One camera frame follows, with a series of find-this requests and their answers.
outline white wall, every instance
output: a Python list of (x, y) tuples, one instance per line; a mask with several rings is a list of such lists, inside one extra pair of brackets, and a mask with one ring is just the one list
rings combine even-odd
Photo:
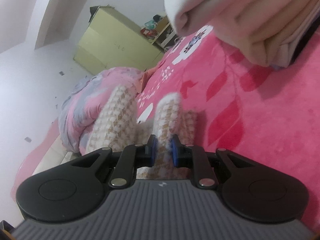
[(74, 45), (61, 41), (32, 53), (23, 43), (0, 54), (0, 220), (13, 226), (22, 220), (10, 197), (21, 163), (57, 118), (56, 104), (89, 75), (73, 61), (74, 53)]
[(0, 53), (23, 42), (36, 0), (0, 0)]
[(44, 46), (45, 38), (54, 20), (53, 16), (60, 0), (37, 0), (30, 19), (26, 42), (34, 50)]
[(55, 9), (52, 21), (48, 28), (45, 44), (50, 44), (54, 39), (68, 39), (76, 20), (87, 0), (60, 0)]
[[(145, 22), (152, 20), (157, 13), (164, 11), (164, 0), (87, 0), (77, 21), (71, 31), (70, 41), (78, 43), (88, 27), (90, 18), (89, 8), (95, 5), (111, 5), (120, 13), (127, 16), (139, 26), (143, 26)], [(74, 10), (78, 10), (76, 3), (70, 4), (68, 10), (65, 12), (64, 20), (60, 22), (58, 30), (61, 33), (70, 32), (70, 24), (68, 24), (68, 15), (72, 14)]]

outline white flower pattern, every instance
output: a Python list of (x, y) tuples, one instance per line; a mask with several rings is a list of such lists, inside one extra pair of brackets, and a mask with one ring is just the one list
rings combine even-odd
[(144, 106), (146, 99), (150, 99), (154, 96), (156, 91), (160, 88), (161, 84), (166, 82), (168, 78), (173, 74), (174, 69), (170, 66), (167, 66), (165, 69), (161, 70), (161, 78), (156, 82), (156, 84), (148, 91), (143, 91), (138, 97), (139, 108)]
[(185, 39), (185, 37), (182, 37), (177, 43), (176, 45), (171, 49), (170, 54), (174, 53), (180, 46), (180, 44), (182, 43), (182, 41)]
[(172, 61), (172, 64), (176, 65), (180, 61), (187, 59), (196, 50), (196, 48), (198, 48), (203, 38), (207, 36), (212, 30), (213, 30), (212, 26), (209, 26), (209, 25), (203, 26), (192, 38), (192, 40), (183, 47), (183, 49), (180, 51), (179, 56), (177, 56)]

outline pink comforter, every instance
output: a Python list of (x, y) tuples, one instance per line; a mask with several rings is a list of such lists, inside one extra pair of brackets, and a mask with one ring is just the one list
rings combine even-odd
[(159, 66), (137, 98), (138, 116), (152, 117), (165, 94), (180, 91), (184, 108), (199, 114), (197, 144), (231, 149), (301, 180), (310, 193), (303, 222), (319, 229), (319, 33), (294, 65), (274, 71), (250, 64), (205, 26)]
[(94, 121), (114, 88), (122, 84), (135, 89), (142, 74), (136, 68), (114, 67), (100, 72), (90, 80), (81, 80), (62, 104), (59, 114), (59, 132), (63, 145), (69, 151), (86, 154), (85, 148)]

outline metal rivet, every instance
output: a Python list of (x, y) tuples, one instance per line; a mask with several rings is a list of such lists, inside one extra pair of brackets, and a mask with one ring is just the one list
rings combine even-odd
[(205, 178), (199, 180), (199, 184), (203, 187), (211, 187), (215, 184), (215, 181), (213, 179)]
[(116, 178), (116, 179), (113, 179), (111, 181), (111, 185), (115, 186), (115, 187), (121, 187), (121, 186), (123, 186), (125, 184), (127, 184), (127, 181), (125, 179), (122, 179), (122, 178)]

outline shelf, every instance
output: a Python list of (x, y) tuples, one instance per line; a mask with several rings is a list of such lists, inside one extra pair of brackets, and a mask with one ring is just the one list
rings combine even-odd
[(172, 38), (176, 35), (176, 33), (174, 32), (174, 30), (172, 30), (172, 32), (169, 34), (169, 36), (160, 44), (160, 46), (162, 48), (164, 48), (168, 43), (169, 41), (172, 40)]
[(160, 35), (170, 26), (170, 23), (168, 23), (166, 25), (165, 28), (162, 29), (162, 31), (153, 39), (153, 41), (151, 42), (151, 44), (154, 44), (156, 42), (156, 40), (160, 37)]

